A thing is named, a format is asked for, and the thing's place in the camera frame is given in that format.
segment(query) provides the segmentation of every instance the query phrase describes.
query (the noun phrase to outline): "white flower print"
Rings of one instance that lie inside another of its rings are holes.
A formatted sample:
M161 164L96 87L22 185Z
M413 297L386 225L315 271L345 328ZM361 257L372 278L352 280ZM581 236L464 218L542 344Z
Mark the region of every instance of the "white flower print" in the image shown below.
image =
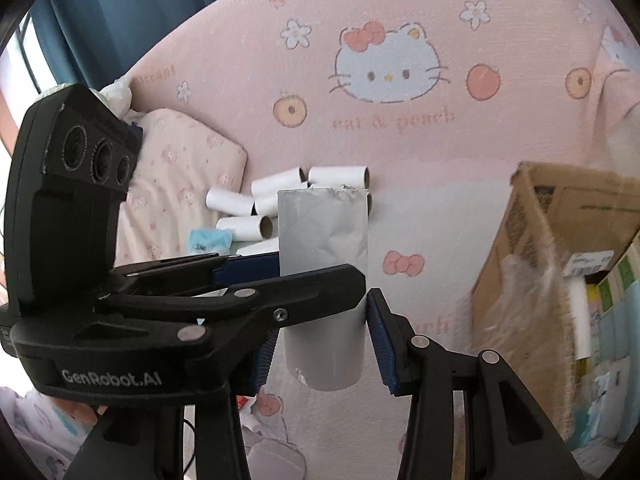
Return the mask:
M483 23L489 23L491 17L486 12L486 1L478 0L476 3L465 2L466 9L460 12L460 19L471 24L471 30L478 30Z
M189 90L189 85L186 81L183 81L181 85L177 86L178 99L185 102L185 104L189 103L189 97L191 97L191 90Z
M574 9L574 14L578 18L578 23L585 25L591 23L591 14L593 11L587 7L583 2L578 1L577 9Z
M299 45L302 48L307 48L309 46L307 36L310 33L311 27L301 26L296 20L289 20L287 22L287 28L280 33L280 37L285 40L285 44L289 50Z

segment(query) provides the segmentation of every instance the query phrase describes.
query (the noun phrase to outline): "blue plastic package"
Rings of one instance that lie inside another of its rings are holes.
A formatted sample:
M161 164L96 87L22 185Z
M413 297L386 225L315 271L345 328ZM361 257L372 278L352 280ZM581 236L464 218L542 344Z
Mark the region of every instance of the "blue plastic package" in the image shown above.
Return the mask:
M193 229L189 233L187 241L188 254L192 256L194 254L218 253L221 256L227 256L231 248L231 241L231 231L214 228Z

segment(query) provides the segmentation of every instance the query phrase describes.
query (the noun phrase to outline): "curtain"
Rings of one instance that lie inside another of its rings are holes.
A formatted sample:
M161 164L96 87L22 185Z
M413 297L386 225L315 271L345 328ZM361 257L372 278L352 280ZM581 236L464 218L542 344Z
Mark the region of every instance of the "curtain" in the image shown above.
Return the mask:
M37 0L38 42L57 83L100 89L215 0Z

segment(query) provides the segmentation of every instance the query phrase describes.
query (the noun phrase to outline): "cardboard box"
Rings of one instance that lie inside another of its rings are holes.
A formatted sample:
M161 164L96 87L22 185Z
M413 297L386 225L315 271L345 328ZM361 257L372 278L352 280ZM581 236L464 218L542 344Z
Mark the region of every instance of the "cardboard box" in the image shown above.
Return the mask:
M472 291L473 345L500 352L567 438L575 370L562 277L608 270L625 253L640 228L640 180L523 162L511 185L507 210ZM502 264L510 255L538 276L535 286L519 294L513 283L504 283ZM505 285L511 293L501 298Z

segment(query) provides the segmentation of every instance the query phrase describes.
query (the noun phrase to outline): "pink bow print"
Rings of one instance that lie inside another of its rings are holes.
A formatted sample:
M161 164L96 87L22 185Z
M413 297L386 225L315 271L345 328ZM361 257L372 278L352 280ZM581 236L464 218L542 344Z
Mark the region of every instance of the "pink bow print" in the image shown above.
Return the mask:
M369 22L362 28L346 32L344 43L354 52L364 52L370 44L379 45L385 41L386 32L379 22Z
M389 251L382 263L385 274L393 275L403 272L413 278L424 269L424 258L420 254L402 256L398 251Z

